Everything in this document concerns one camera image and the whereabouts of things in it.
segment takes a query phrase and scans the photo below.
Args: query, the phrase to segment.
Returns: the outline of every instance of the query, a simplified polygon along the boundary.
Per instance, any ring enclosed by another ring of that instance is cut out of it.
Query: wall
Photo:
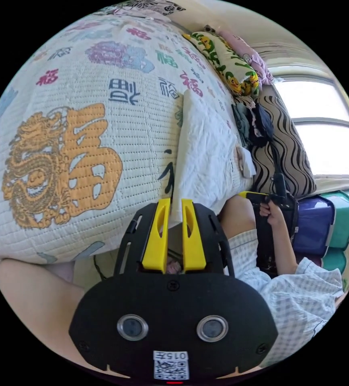
[[[217,31],[229,29],[256,49],[270,69],[294,65],[301,66],[302,72],[333,77],[329,68],[305,43],[260,14],[220,0],[178,0],[177,3],[186,8],[186,11],[174,14],[177,22],[191,31],[201,30],[205,24]]]

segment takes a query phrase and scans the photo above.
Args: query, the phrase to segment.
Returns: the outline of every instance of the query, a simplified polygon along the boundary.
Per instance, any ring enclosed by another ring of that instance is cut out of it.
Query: striped pillow
[[[252,99],[237,97],[248,106]],[[283,102],[275,96],[260,96],[256,99],[270,114],[274,126],[274,143],[279,159],[275,162],[284,174],[287,190],[295,197],[306,196],[316,190],[313,173],[302,140]],[[271,178],[275,172],[271,147],[253,147],[251,150],[256,167],[253,190],[260,193],[274,192]]]

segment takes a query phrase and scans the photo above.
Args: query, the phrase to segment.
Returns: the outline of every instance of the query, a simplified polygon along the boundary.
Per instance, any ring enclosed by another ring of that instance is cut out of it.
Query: pink pillow
[[[226,30],[219,31],[219,35],[256,71],[261,84],[271,85],[273,83],[274,77],[269,72],[264,60],[242,38]]]

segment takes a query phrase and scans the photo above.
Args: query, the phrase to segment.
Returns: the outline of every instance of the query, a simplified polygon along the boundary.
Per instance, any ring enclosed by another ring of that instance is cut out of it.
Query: screw
[[[262,343],[257,349],[256,349],[256,354],[264,354],[265,351],[267,351],[268,347],[265,343]]]
[[[78,346],[82,351],[88,352],[90,350],[89,345],[84,341],[80,341]]]
[[[166,287],[169,291],[177,291],[180,288],[180,284],[176,280],[171,280]]]

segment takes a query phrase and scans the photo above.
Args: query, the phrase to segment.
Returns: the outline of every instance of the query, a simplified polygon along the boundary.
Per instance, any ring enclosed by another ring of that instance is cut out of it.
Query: person
[[[272,227],[279,276],[271,279],[256,267],[257,231],[249,200],[234,196],[220,213],[230,244],[235,277],[255,288],[268,303],[279,336],[261,367],[277,363],[305,345],[330,319],[342,299],[338,269],[326,271],[304,258],[297,264],[283,214],[270,202],[261,215]],[[0,263],[0,290],[22,323],[46,347],[86,369],[125,377],[88,364],[74,346],[68,329],[84,290],[40,265],[12,259]],[[241,375],[237,371],[226,377]]]

